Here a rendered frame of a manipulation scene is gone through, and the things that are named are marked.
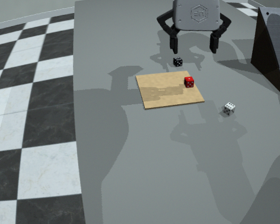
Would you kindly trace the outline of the black die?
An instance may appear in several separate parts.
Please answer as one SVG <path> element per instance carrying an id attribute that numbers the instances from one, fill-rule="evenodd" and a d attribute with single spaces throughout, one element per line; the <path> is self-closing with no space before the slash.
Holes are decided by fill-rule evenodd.
<path id="1" fill-rule="evenodd" d="M 175 58 L 173 58 L 173 64 L 176 66 L 176 67 L 178 67 L 178 66 L 182 66 L 182 59 L 181 58 L 179 58 L 179 57 L 175 57 Z"/>

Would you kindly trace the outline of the tan mottled mat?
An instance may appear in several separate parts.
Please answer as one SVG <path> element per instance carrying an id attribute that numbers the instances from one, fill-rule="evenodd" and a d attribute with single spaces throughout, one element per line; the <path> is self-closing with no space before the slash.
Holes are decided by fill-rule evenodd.
<path id="1" fill-rule="evenodd" d="M 188 76 L 187 71 L 137 75 L 145 110 L 204 103 L 195 83 L 191 88 L 185 87 L 184 78 Z"/>

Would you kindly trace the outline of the red die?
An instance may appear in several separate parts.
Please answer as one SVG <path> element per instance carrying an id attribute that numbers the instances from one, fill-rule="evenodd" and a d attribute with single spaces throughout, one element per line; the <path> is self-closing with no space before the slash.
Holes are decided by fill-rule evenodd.
<path id="1" fill-rule="evenodd" d="M 184 78 L 184 85 L 186 88 L 191 88 L 194 86 L 194 80 L 193 78 L 190 76 L 190 77 L 185 77 Z"/>

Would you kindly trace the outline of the white die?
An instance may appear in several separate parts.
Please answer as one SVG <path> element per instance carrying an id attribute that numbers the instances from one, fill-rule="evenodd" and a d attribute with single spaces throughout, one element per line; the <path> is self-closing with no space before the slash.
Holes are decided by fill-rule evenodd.
<path id="1" fill-rule="evenodd" d="M 224 113 L 227 114 L 228 116 L 232 115 L 235 110 L 235 105 L 228 103 L 224 106 Z"/>

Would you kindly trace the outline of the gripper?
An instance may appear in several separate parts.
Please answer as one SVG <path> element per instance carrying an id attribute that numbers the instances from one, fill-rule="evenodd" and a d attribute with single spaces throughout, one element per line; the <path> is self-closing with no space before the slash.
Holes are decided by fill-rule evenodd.
<path id="1" fill-rule="evenodd" d="M 171 17 L 174 24 L 169 27 L 165 21 Z M 209 48 L 216 53 L 219 38 L 231 24 L 231 20 L 220 13 L 219 0 L 173 0 L 173 9 L 157 17 L 157 21 L 170 36 L 170 49 L 174 54 L 178 51 L 176 35 L 180 30 L 212 31 Z"/>

